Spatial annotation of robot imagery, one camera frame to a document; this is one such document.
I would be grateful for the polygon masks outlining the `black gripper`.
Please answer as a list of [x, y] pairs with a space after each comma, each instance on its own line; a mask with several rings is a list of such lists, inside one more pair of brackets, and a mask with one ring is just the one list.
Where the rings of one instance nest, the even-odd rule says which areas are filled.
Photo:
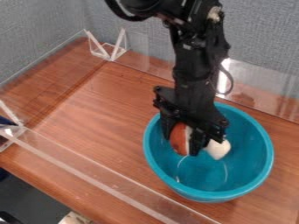
[[173, 126], [184, 123], [192, 128], [189, 155], [197, 156], [213, 139], [224, 141], [229, 121], [213, 104], [219, 76], [203, 79], [175, 78], [175, 86], [153, 87], [153, 106], [160, 111], [163, 136], [169, 139]]

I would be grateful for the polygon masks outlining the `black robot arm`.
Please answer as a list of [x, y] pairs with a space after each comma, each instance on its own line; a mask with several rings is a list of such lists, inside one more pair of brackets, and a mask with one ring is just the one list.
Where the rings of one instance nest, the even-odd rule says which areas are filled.
[[160, 110], [163, 137], [175, 152], [195, 156], [207, 151], [220, 159], [229, 152], [225, 139], [228, 119], [213, 104], [221, 62], [229, 43], [223, 31], [220, 0], [104, 0], [127, 21], [156, 17], [169, 30], [175, 64], [173, 87], [153, 88], [153, 105]]

